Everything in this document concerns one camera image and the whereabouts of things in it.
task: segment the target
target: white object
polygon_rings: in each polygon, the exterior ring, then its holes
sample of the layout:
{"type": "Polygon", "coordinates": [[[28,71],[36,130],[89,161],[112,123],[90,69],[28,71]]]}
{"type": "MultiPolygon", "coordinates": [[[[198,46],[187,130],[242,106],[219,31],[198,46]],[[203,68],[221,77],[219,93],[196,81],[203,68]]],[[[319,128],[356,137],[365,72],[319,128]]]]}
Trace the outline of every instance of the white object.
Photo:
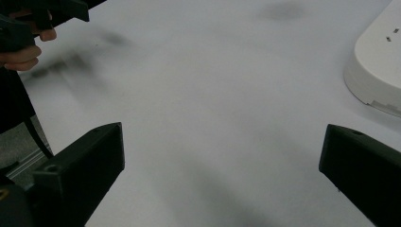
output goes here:
{"type": "Polygon", "coordinates": [[[344,79],[363,103],[401,117],[401,0],[393,0],[358,38],[344,79]]]}

